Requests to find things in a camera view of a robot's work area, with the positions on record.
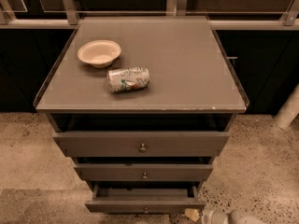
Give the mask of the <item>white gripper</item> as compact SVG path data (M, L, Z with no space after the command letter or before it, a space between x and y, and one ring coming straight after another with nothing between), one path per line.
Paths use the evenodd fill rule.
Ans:
M196 222L200 219L200 213L198 209L186 208L184 215ZM201 214L202 224L230 224L229 216L218 210L204 209Z

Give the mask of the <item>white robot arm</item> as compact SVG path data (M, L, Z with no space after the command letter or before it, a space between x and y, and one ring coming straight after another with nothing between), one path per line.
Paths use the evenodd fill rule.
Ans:
M237 209L227 214L213 209L186 208L185 216L192 221L200 220L201 224L266 224L257 217Z

